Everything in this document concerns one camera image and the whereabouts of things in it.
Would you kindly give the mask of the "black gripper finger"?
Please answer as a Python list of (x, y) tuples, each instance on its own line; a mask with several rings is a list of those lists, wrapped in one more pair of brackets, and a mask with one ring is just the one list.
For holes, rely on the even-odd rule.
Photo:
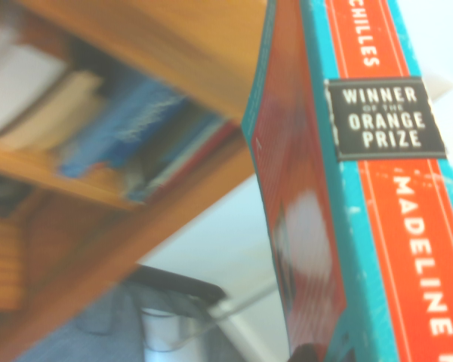
[(326, 346), (319, 343), (302, 344), (292, 352), (289, 362), (321, 362), (326, 351)]

